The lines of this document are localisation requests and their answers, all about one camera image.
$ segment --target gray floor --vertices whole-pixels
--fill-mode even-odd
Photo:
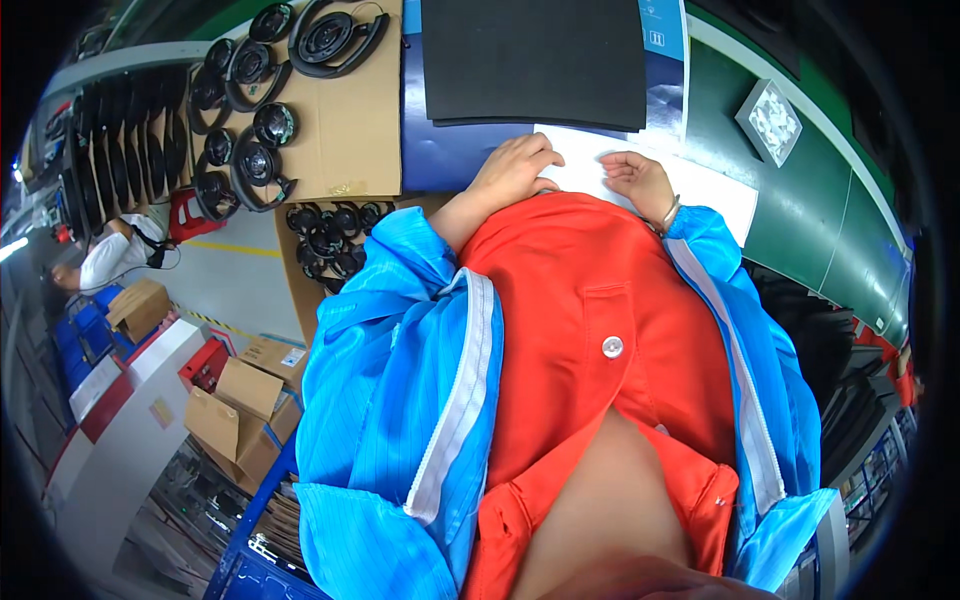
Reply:
[[[226,227],[181,244],[179,264],[177,260],[175,252],[168,252],[164,267],[176,265],[172,270],[140,269],[124,284],[146,276],[166,286],[170,300],[183,309],[249,335],[269,333],[304,341],[280,265],[272,213],[240,210]],[[239,351],[246,339],[233,333],[230,337]]]

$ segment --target white zipper trim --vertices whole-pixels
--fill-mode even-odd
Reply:
[[[424,527],[437,518],[441,488],[450,465],[460,454],[487,398],[487,370],[493,348],[493,283],[465,267],[440,295],[452,290],[461,277],[467,280],[468,294],[464,348],[450,395],[403,504],[403,512]]]
[[[700,287],[706,300],[713,306],[730,332],[735,358],[734,371],[740,387],[740,442],[743,444],[747,465],[750,467],[756,508],[760,515],[764,516],[777,502],[786,497],[786,490],[780,473],[780,464],[774,452],[774,443],[770,438],[767,421],[763,417],[763,409],[757,398],[756,385],[747,369],[743,350],[737,340],[730,314],[727,312],[727,305],[720,298],[713,280],[710,279],[685,240],[666,239],[664,243],[681,273]]]

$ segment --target red chair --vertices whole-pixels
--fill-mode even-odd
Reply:
[[[180,190],[170,196],[170,239],[179,244],[192,237],[210,233],[225,227],[227,222],[207,221],[197,206],[190,209],[190,201],[196,199],[192,189]]]

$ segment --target white shirt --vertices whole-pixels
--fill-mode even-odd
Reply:
[[[137,226],[152,240],[162,241],[163,231],[148,216],[120,215],[132,226]],[[134,233],[128,240],[123,233],[112,233],[97,244],[80,266],[80,292],[93,294],[112,283],[114,279],[136,267],[145,267],[154,249],[143,243]]]

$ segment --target blue jacket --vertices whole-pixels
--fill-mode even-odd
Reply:
[[[682,207],[664,244],[710,306],[730,363],[740,478],[728,575],[776,589],[836,490],[786,333],[723,218]],[[419,208],[374,228],[367,264],[317,311],[297,436],[300,547],[334,598],[455,598],[467,574],[503,356],[491,282]]]

